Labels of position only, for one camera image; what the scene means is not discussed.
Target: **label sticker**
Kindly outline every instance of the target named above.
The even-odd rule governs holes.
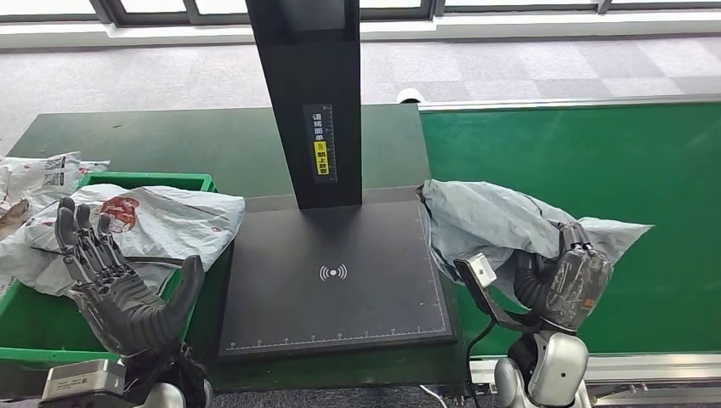
[[[335,139],[333,134],[333,108],[330,104],[303,107],[313,155],[313,180],[316,183],[336,183]]]

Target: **yellow text sticker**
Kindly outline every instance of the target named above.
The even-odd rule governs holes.
[[[327,176],[330,172],[328,169],[328,152],[326,151],[326,142],[313,142],[313,150],[315,151],[315,169],[318,171],[318,175]]]

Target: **black scanning platform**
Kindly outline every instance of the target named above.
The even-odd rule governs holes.
[[[219,360],[454,340],[417,201],[246,213]]]

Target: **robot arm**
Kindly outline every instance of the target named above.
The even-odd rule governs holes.
[[[182,281],[163,301],[135,273],[101,214],[97,229],[90,207],[63,198],[55,236],[62,260],[76,281],[70,297],[94,335],[122,363],[93,360],[55,367],[48,374],[42,408],[135,406],[205,408],[212,389],[205,369],[179,340],[185,318],[202,288],[200,257],[189,256]]]
[[[496,279],[482,253],[457,259],[454,264],[476,305],[500,326],[522,332],[497,362],[497,406],[590,406],[583,376],[588,349],[576,336],[593,311],[611,275],[612,267],[593,249],[578,223],[557,223],[561,248],[557,261],[516,251],[514,294],[529,312],[502,309],[487,287]]]

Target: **nfc symbol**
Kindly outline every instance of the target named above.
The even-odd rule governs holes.
[[[326,265],[321,266],[320,270],[321,281],[326,281],[329,278],[340,278],[341,281],[345,281],[348,276],[348,268],[345,267],[344,263],[341,263],[336,269],[329,269]]]

